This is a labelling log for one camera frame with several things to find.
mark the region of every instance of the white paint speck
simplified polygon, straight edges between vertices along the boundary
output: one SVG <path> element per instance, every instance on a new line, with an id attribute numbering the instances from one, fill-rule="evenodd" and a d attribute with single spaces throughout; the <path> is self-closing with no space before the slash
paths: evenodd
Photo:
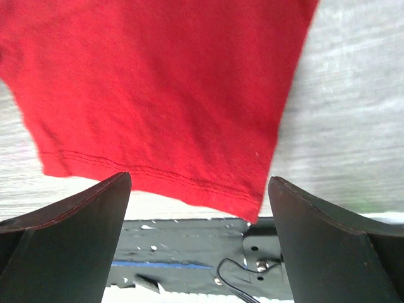
<path id="1" fill-rule="evenodd" d="M 155 229 L 155 228 L 154 228 L 154 227 L 150 227 L 149 225 L 144 224 L 144 225 L 142 225 L 142 226 L 140 227 L 140 229 Z"/>

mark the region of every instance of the red fabric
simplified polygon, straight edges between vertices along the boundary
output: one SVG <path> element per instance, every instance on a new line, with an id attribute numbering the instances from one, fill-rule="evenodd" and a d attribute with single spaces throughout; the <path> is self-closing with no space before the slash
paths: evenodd
<path id="1" fill-rule="evenodd" d="M 316 0 L 0 0 L 0 77 L 44 173 L 255 222 Z"/>

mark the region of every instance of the metal bracket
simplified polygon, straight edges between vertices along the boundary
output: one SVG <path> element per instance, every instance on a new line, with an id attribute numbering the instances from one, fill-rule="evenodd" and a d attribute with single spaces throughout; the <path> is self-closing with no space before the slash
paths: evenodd
<path id="1" fill-rule="evenodd" d="M 267 293 L 272 293 L 276 288 L 277 292 L 289 294 L 291 289 L 276 230 L 272 226 L 252 226 L 244 236 L 242 245 L 247 268 L 261 271 L 249 273 L 251 284 L 265 289 Z"/>
<path id="2" fill-rule="evenodd" d="M 160 293 L 158 283 L 145 276 L 135 275 L 134 279 L 133 279 L 133 283 L 135 285 L 139 285 L 141 287 L 147 288 L 148 290 L 151 290 L 152 292 L 156 292 L 158 294 Z"/>

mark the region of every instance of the gray surface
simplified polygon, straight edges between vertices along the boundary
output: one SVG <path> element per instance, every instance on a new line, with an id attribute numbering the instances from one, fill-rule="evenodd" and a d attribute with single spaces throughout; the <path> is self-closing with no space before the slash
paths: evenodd
<path id="1" fill-rule="evenodd" d="M 273 220 L 262 220 L 259 225 L 263 229 L 275 231 Z M 197 264 L 207 268 L 196 270 L 113 264 L 107 280 L 108 287 L 112 284 L 122 288 L 139 285 L 133 282 L 132 277 L 140 275 L 156 279 L 168 292 L 227 295 L 229 290 L 218 287 L 214 281 L 216 267 L 221 260 L 230 258 L 243 264 L 245 257 L 245 264 L 256 269 L 256 262 L 262 255 L 280 258 L 278 237 L 269 241 L 267 237 L 267 243 L 263 244 L 263 238 L 256 236 L 257 230 L 249 230 L 245 221 L 236 218 L 127 221 L 123 228 L 114 261 Z M 253 246 L 258 246 L 259 252 L 252 251 Z M 228 263 L 223 264 L 221 274 L 230 284 L 251 295 L 292 299 L 290 285 L 283 282 L 280 266 L 260 274 L 264 283 L 257 280 L 256 274 L 247 273 Z"/>
<path id="2" fill-rule="evenodd" d="M 403 16 L 402 0 L 320 4 L 290 92 L 271 175 L 357 212 L 404 211 Z M 0 220 L 94 183 L 43 176 L 5 86 L 0 86 L 0 102 Z M 271 215 L 267 199 L 261 214 Z M 134 193 L 126 218 L 222 216 Z"/>

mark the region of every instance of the stitching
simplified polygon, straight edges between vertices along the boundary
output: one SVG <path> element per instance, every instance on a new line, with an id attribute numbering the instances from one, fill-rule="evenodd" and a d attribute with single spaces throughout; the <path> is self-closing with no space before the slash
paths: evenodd
<path id="1" fill-rule="evenodd" d="M 110 164 L 102 163 L 102 162 L 99 162 L 99 161 L 94 161 L 94 160 L 91 159 L 92 156 L 77 153 L 75 151 L 59 151 L 59 153 L 62 153 L 65 156 L 66 159 L 80 160 L 81 162 L 84 162 L 84 163 L 90 164 L 90 165 L 94 165 L 94 166 L 106 167 L 108 169 L 119 169 L 119 167 L 124 167 L 121 164 L 118 164 L 118 163 L 115 163 L 113 161 L 104 159 L 102 157 L 93 157 L 93 158 L 97 158 L 97 159 L 100 159 L 100 160 L 106 160 L 106 161 L 110 162 Z M 68 153 L 76 153 L 78 155 L 81 155 L 82 157 L 77 156 L 77 155 L 69 155 Z M 56 153 L 51 153 L 51 152 L 42 152 L 41 154 L 43 154 L 43 156 L 48 157 L 48 158 L 53 157 L 53 155 L 57 155 Z M 254 201 L 251 201 L 251 195 L 250 194 L 247 194 L 244 191 L 240 191 L 240 190 L 228 187 L 228 186 L 222 186 L 222 185 L 217 184 L 217 183 L 212 183 L 212 182 L 204 181 L 204 180 L 190 179 L 190 178 L 184 177 L 183 175 L 179 175 L 179 174 L 176 174 L 176 173 L 173 173 L 173 172 L 167 172 L 167 171 L 164 171 L 164 170 L 158 170 L 158 169 L 154 169 L 152 167 L 147 167 L 147 166 L 134 165 L 134 166 L 130 167 L 129 171 L 132 174 L 140 174 L 140 173 L 142 173 L 142 174 L 145 174 L 145 175 L 148 175 L 148 176 L 151 176 L 151 177 L 158 177 L 160 179 L 163 179 L 163 180 L 169 181 L 169 182 L 176 181 L 181 185 L 184 185 L 184 186 L 187 186 L 187 187 L 193 187 L 193 188 L 201 188 L 201 186 L 199 186 L 199 185 L 197 185 L 195 183 L 196 182 L 199 182 L 199 183 L 202 182 L 202 183 L 204 183 L 203 187 L 204 187 L 204 189 L 206 191 L 209 191 L 211 193 L 221 194 L 222 196 L 227 196 L 227 197 L 230 197 L 230 198 L 243 199 L 243 200 L 245 200 L 246 202 L 248 202 L 250 204 L 255 204 Z M 183 178 L 183 180 L 180 180 L 180 179 L 178 179 L 178 178 L 176 178 L 174 176 L 171 176 L 171 175 L 176 175 L 177 177 Z"/>

